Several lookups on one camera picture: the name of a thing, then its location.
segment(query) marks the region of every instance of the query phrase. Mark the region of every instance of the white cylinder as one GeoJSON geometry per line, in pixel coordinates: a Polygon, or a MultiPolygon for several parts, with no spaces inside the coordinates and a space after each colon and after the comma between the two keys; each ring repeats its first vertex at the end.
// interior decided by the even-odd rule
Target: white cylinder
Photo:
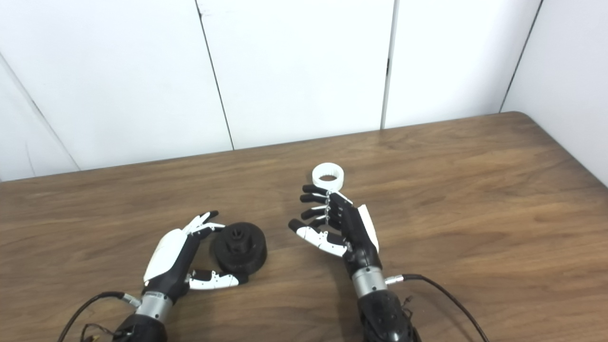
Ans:
{"type": "Polygon", "coordinates": [[[344,170],[332,162],[324,162],[313,169],[313,184],[327,190],[340,191],[344,185],[344,170]],[[335,180],[324,181],[323,176],[334,176],[335,180]]]}

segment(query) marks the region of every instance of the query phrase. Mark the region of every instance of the black cylindrical object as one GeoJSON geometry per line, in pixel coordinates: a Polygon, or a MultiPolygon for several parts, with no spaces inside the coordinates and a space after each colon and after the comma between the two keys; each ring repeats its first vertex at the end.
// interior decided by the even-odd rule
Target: black cylindrical object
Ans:
{"type": "Polygon", "coordinates": [[[253,274],[268,254],[264,233],[249,222],[226,226],[213,241],[213,250],[219,267],[230,273],[253,274]]]}

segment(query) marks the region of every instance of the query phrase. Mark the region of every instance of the wood grain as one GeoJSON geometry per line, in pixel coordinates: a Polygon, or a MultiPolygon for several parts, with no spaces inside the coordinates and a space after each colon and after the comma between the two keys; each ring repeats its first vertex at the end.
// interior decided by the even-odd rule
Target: wood grain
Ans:
{"type": "MultiPolygon", "coordinates": [[[[171,341],[360,341],[342,261],[286,227],[325,161],[368,205],[386,276],[445,285],[494,342],[606,341],[608,190],[520,113],[1,183],[0,341],[53,340],[92,295],[137,294],[159,239],[211,209],[261,227],[268,261],[247,285],[182,298],[171,341]]],[[[196,267],[213,265],[208,244],[196,267]]],[[[429,286],[393,289],[413,295],[424,341],[478,340],[429,286]]],[[[69,341],[130,311],[98,302],[69,341]]]]}

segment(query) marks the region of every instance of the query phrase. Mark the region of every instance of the black cable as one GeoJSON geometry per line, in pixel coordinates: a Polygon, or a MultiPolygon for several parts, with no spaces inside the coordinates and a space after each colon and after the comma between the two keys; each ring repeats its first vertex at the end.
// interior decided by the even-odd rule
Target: black cable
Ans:
{"type": "Polygon", "coordinates": [[[72,324],[74,324],[74,321],[76,321],[76,318],[78,318],[78,316],[82,313],[82,311],[84,311],[87,308],[87,306],[91,305],[91,303],[95,302],[98,299],[102,299],[102,298],[115,297],[118,299],[122,299],[124,296],[125,296],[124,292],[108,291],[108,292],[101,292],[99,295],[86,301],[84,304],[82,304],[81,307],[78,308],[78,310],[76,310],[76,312],[72,315],[72,318],[70,318],[70,320],[67,322],[66,326],[63,328],[63,331],[59,335],[57,342],[63,342],[63,340],[66,338],[68,330],[70,330],[70,328],[72,327],[72,324]]]}
{"type": "Polygon", "coordinates": [[[443,288],[443,286],[439,285],[438,283],[430,280],[429,278],[427,278],[421,274],[402,274],[401,276],[403,277],[403,281],[410,281],[410,280],[426,281],[430,285],[433,285],[435,288],[437,288],[437,290],[443,292],[443,294],[446,295],[452,302],[454,302],[454,304],[456,304],[456,306],[460,310],[462,310],[462,312],[469,318],[471,323],[473,323],[473,326],[475,326],[475,329],[477,329],[477,332],[479,333],[479,335],[482,337],[483,342],[489,342],[488,337],[482,330],[482,327],[479,326],[479,323],[477,323],[475,318],[473,318],[473,315],[469,312],[469,310],[467,310],[465,308],[465,306],[462,305],[456,299],[456,297],[452,296],[451,293],[449,293],[445,288],[443,288]]]}
{"type": "Polygon", "coordinates": [[[122,336],[121,333],[113,332],[110,329],[108,329],[106,327],[102,327],[101,325],[99,325],[97,323],[87,323],[87,324],[85,324],[85,326],[82,328],[82,331],[80,332],[80,342],[85,342],[86,329],[88,329],[89,327],[96,327],[99,330],[103,331],[104,333],[107,333],[108,335],[111,335],[111,336],[114,336],[114,337],[121,337],[122,336]]]}

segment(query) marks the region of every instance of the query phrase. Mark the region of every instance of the robotic hand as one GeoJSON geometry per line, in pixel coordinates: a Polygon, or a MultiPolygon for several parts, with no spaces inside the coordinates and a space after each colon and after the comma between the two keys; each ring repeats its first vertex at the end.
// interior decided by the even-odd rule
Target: robotic hand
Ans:
{"type": "Polygon", "coordinates": [[[358,208],[337,191],[315,185],[304,185],[300,201],[316,202],[316,206],[301,215],[302,220],[315,217],[310,224],[291,220],[289,228],[299,237],[344,260],[349,277],[358,296],[359,316],[368,342],[420,342],[410,317],[403,311],[394,292],[388,290],[382,276],[382,263],[378,256],[376,231],[365,205],[358,208]],[[341,235],[321,231],[321,225],[329,225],[341,235]]]}
{"type": "Polygon", "coordinates": [[[113,341],[166,342],[164,322],[169,310],[189,290],[213,290],[247,282],[246,273],[188,272],[200,241],[224,229],[224,225],[209,222],[217,215],[217,211],[198,215],[183,229],[163,236],[143,276],[141,305],[119,326],[113,341]]]}

